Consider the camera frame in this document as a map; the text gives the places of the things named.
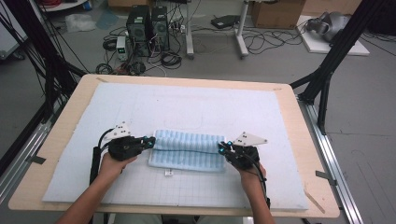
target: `metal rail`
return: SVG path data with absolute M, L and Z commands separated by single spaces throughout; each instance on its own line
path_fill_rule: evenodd
M 0 204 L 8 196 L 12 187 L 20 179 L 21 175 L 27 170 L 27 166 L 30 165 L 29 159 L 33 157 L 48 133 L 50 132 L 50 121 L 45 124 L 39 124 L 35 131 L 32 133 L 30 138 L 26 141 L 21 152 L 18 154 L 16 159 L 8 167 L 4 175 L 0 179 Z
M 318 140 L 322 158 L 326 161 L 329 175 L 331 175 L 332 179 L 337 181 L 335 188 L 337 189 L 338 196 L 341 203 L 343 204 L 343 208 L 349 223 L 363 224 L 361 214 L 359 213 L 358 207 L 353 200 L 352 194 L 350 193 L 349 187 L 347 186 L 347 182 L 344 179 L 343 172 L 338 164 L 337 158 L 334 155 L 329 138 L 327 135 L 321 133 L 321 130 L 318 126 L 318 112 L 315 109 L 315 106 L 304 104 L 303 108 L 306 110 L 306 114 L 310 119 L 309 121 Z

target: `computer tower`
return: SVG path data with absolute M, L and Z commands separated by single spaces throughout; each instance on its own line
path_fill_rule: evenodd
M 160 46 L 161 50 L 169 50 L 167 8 L 154 7 L 151 10 L 151 22 L 153 33 L 155 35 L 155 39 L 157 40 L 157 46 Z
M 134 5 L 131 7 L 126 22 L 132 49 L 137 50 L 138 56 L 149 56 L 149 41 L 153 37 L 149 6 Z

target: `forearm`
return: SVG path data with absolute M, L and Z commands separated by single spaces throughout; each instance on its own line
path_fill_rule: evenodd
M 245 175 L 242 177 L 242 186 L 250 202 L 254 223 L 274 224 L 275 221 L 265 201 L 259 178 L 256 175 L 253 177 L 251 175 Z
M 93 183 L 78 197 L 57 223 L 87 224 L 99 206 L 113 180 L 98 176 Z
M 264 198 L 249 199 L 250 207 L 253 212 L 254 224 L 274 224 L 274 218 L 264 200 Z

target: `blue striped towel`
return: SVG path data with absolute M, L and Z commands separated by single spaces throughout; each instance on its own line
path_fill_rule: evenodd
M 158 130 L 154 135 L 150 166 L 204 172 L 225 169 L 224 157 L 218 153 L 218 142 L 225 141 L 224 136 L 170 130 Z

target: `white plastic part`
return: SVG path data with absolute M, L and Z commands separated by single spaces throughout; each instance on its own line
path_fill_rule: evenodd
M 173 175 L 173 170 L 172 169 L 165 169 L 165 176 L 170 176 Z
M 121 124 L 117 125 L 113 131 L 105 135 L 106 140 L 117 139 L 121 137 L 126 137 L 131 135 L 128 125 L 123 121 Z
M 251 147 L 267 143 L 267 139 L 253 135 L 251 133 L 243 132 L 238 138 L 233 141 L 233 144 L 241 147 Z

